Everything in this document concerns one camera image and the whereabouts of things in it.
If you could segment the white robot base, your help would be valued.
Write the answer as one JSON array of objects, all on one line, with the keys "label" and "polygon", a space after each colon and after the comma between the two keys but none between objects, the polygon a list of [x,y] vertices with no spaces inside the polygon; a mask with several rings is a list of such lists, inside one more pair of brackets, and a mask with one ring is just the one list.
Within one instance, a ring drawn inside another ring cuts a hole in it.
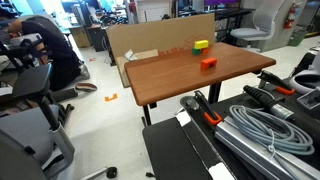
[{"label": "white robot base", "polygon": [[294,68],[289,85],[300,94],[320,87],[320,52],[307,52]]}]

